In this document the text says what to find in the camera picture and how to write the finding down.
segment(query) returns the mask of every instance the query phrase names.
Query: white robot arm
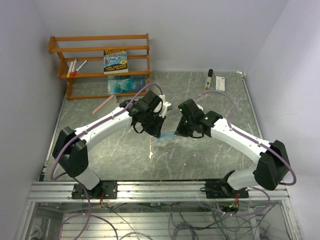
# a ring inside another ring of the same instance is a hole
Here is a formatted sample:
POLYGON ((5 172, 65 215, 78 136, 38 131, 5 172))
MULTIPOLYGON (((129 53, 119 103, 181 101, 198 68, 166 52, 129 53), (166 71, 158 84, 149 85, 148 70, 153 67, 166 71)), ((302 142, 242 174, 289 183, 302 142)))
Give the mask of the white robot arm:
MULTIPOLYGON (((148 91, 142 99, 132 102, 127 107, 129 102, 127 100, 121 103, 110 114, 83 127, 74 130, 65 127, 61 130, 53 149, 52 155, 56 159, 66 143, 77 136, 77 132, 86 133, 66 148, 59 164, 71 178, 75 178, 89 190, 92 198, 98 198, 104 192, 107 187, 104 182, 107 181, 101 181, 89 167, 88 151, 116 131, 130 126, 133 126, 137 133, 146 132, 159 138, 167 111, 171 108, 171 104, 165 100, 164 95, 158 96, 152 91, 148 91), (136 129, 137 123, 142 126, 140 132, 136 129)), ((267 190, 274 190, 287 174, 288 168, 269 150, 261 147, 267 146, 272 149, 289 164, 286 148, 282 142, 276 140, 270 143, 250 135, 228 123, 225 118, 214 111, 205 114, 192 99, 181 103, 178 108, 182 117, 175 131, 176 135, 191 138, 203 138, 206 135, 220 139, 243 152, 254 162, 252 167, 238 171, 232 170, 224 178, 208 179, 206 189, 214 192, 222 191, 227 196, 231 196, 231 193, 235 191, 256 185, 267 190), (249 140, 248 136, 255 139, 256 143, 249 140)))
POLYGON ((124 110, 129 102, 130 100, 121 103, 111 113, 88 125, 74 130, 65 127, 56 141, 52 152, 55 159, 66 143, 76 136, 76 133, 85 132, 64 151, 59 164, 71 178, 75 178, 91 191, 92 196, 100 194, 101 180, 89 167, 88 152, 111 134, 130 126, 133 126, 137 133, 146 132, 159 138, 167 111, 172 108, 166 101, 165 95, 158 96, 152 91, 148 91, 143 98, 132 102, 124 110), (138 123, 142 127, 140 132, 136 129, 138 123))
POLYGON ((214 111, 205 114, 192 99, 181 103, 178 108, 182 117, 175 131, 176 135, 191 138, 203 138, 204 135, 207 135, 219 139, 241 151, 254 162, 250 168, 229 172, 221 179, 220 184, 217 184, 217 189, 214 191, 220 191, 221 186, 230 192, 256 185, 267 190, 274 190, 289 171, 277 156, 262 147, 267 146, 272 149, 290 164, 282 142, 276 140, 270 143, 255 137, 228 123, 227 119, 214 111))

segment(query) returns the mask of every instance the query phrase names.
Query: marker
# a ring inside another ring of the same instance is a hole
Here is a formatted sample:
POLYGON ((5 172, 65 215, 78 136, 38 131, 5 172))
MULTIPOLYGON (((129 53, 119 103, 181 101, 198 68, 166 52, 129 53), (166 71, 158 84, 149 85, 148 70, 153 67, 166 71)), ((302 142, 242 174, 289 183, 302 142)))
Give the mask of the marker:
POLYGON ((88 62, 88 60, 85 60, 84 63, 82 63, 81 66, 78 67, 77 70, 75 70, 73 73, 71 73, 71 76, 74 77, 77 74, 77 72, 82 68, 82 66, 85 65, 86 62, 88 62))
POLYGON ((204 85, 204 90, 209 90, 213 73, 214 71, 212 69, 209 69, 208 77, 206 78, 205 85, 204 85))
POLYGON ((71 70, 72 73, 73 73, 73 72, 75 71, 75 69, 76 69, 77 61, 78 61, 78 58, 76 57, 76 58, 74 59, 73 68, 72 68, 72 70, 71 70))
POLYGON ((67 78, 70 78, 70 73, 71 73, 71 70, 72 70, 73 67, 74 67, 74 61, 72 61, 70 63, 70 67, 69 67, 68 73, 66 75, 67 78))

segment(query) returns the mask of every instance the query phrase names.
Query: metal tabletop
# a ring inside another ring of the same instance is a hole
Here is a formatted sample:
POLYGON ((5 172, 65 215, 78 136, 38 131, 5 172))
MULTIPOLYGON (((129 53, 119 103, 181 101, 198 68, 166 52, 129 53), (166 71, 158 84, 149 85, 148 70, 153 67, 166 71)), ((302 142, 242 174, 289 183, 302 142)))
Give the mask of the metal tabletop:
MULTIPOLYGON (((225 77, 225 93, 236 102, 237 109, 231 122, 260 137, 249 95, 242 75, 235 72, 216 72, 211 82, 215 89, 215 76, 225 77)), ((158 83, 166 97, 173 104, 163 123, 163 137, 154 138, 147 133, 137 134, 132 127, 116 132, 97 144, 88 154, 89 165, 103 180, 181 180, 222 178, 231 170, 249 168, 253 162, 230 145, 205 136, 192 139, 173 135, 181 113, 178 105, 186 99, 193 99, 204 91, 206 72, 153 72, 151 81, 158 83)), ((79 79, 73 85, 74 95, 101 94, 107 91, 107 80, 79 79)), ((119 103, 128 97, 118 97, 119 103)), ((53 136, 53 146, 62 128, 82 127, 95 120, 92 111, 105 99, 78 99, 64 101, 58 125, 53 136)), ((213 110, 226 116, 232 103, 221 94, 209 93, 197 103, 204 111, 213 110)), ((45 162, 44 181, 49 181, 50 170, 55 159, 50 155, 45 162)), ((63 169, 59 166, 56 173, 63 169)), ((63 176, 61 181, 73 181, 63 176)))

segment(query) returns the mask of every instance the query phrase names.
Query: book cover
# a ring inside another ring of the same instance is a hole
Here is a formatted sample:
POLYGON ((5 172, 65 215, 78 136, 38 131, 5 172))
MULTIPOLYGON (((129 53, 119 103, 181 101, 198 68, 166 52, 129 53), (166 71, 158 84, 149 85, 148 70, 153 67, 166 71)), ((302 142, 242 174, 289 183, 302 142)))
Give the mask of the book cover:
POLYGON ((103 73, 119 74, 128 72, 128 58, 126 50, 103 51, 103 73))
POLYGON ((109 76, 108 94, 137 93, 145 86, 145 76, 109 76))

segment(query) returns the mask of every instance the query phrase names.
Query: black mounting bracket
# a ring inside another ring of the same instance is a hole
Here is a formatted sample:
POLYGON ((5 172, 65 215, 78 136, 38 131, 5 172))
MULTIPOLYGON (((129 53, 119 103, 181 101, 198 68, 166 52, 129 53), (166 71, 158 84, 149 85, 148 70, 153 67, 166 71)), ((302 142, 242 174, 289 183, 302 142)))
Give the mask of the black mounting bracket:
POLYGON ((201 188, 202 192, 205 192, 207 199, 234 199, 236 194, 239 194, 240 199, 249 198, 247 188, 241 188, 240 190, 225 189, 225 182, 219 179, 210 179, 205 181, 205 185, 201 188))
MULTIPOLYGON (((92 196, 90 199, 101 199, 102 193, 104 193, 103 199, 117 199, 118 184, 116 181, 101 181, 101 190, 99 194, 92 196)), ((87 199, 84 189, 79 184, 73 186, 72 199, 87 199)))

